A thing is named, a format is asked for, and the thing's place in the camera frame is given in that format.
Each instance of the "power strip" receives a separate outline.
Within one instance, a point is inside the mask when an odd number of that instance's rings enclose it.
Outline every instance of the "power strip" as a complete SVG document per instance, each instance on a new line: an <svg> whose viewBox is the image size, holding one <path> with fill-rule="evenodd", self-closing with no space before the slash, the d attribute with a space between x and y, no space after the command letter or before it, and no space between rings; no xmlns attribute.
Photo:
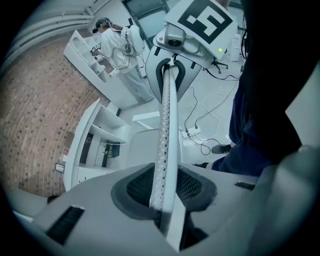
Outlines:
<svg viewBox="0 0 320 256"><path fill-rule="evenodd" d="M189 134L190 134L190 135L196 135L196 134L199 134L199 133L201 132L201 129L200 129L200 127L198 126L198 129L196 129L195 127L192 127L192 128L190 128L190 129L188 129L188 131L189 131ZM182 132L182 136L183 136L185 139L188 138L188 135L187 135L187 133L186 133L185 130Z"/></svg>

